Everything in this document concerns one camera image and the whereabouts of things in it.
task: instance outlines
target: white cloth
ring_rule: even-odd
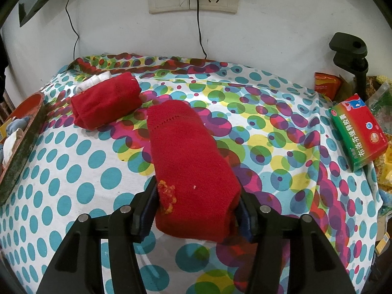
[[[22,136],[23,136],[23,130],[18,128],[5,140],[3,146],[3,153],[4,153],[3,165],[5,168],[8,166],[9,160],[11,159],[11,156],[14,152],[14,147],[16,145],[16,142],[20,138],[22,138]]]
[[[104,72],[99,75],[93,75],[90,78],[86,79],[84,82],[81,82],[78,86],[76,86],[76,94],[80,94],[81,92],[97,85],[100,82],[106,81],[107,79],[112,78],[112,74],[109,71]]]

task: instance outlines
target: bed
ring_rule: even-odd
[[[70,97],[77,83],[105,70],[132,72],[144,104],[95,131],[79,128]],[[146,188],[154,175],[146,110],[170,99],[198,112],[246,191],[280,214],[309,213],[362,290],[382,205],[376,173],[373,164],[348,170],[332,103],[315,91],[244,65],[127,53],[78,58],[41,91],[44,127],[0,208],[2,251],[28,294],[78,215],[110,214]],[[243,293],[255,250],[239,236],[216,244],[170,237],[155,226],[135,245],[148,293],[168,294]],[[102,242],[105,292],[113,294],[108,252]],[[286,246],[279,294],[289,263]]]

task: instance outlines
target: snack bag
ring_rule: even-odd
[[[329,110],[342,136],[343,148],[352,171],[356,171],[385,153],[388,141],[380,125],[362,99],[353,95]]]
[[[327,96],[330,100],[334,100],[338,92],[342,80],[334,75],[324,73],[314,73],[314,90],[317,93]]]

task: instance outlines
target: red knitted fabric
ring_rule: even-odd
[[[138,81],[129,72],[94,85],[71,97],[74,124],[94,130],[117,120],[142,106],[141,91]]]
[[[160,209],[156,226],[181,238],[222,242],[234,230],[240,184],[198,114],[170,100],[147,111]]]

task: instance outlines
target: black stand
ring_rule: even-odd
[[[92,219],[81,214],[53,256],[37,294],[104,294],[100,240],[108,239],[110,271],[116,294],[146,294],[133,243],[149,234],[159,207],[156,179],[130,205]],[[236,209],[240,233],[258,243],[246,294],[276,294],[282,240],[290,240],[288,294],[355,294],[332,245],[308,214],[299,219],[260,205],[242,188]]]
[[[329,42],[329,47],[336,52],[335,65],[355,75],[356,92],[363,101],[366,101],[366,74],[369,64],[365,58],[367,55],[365,42],[354,35],[338,32]]]

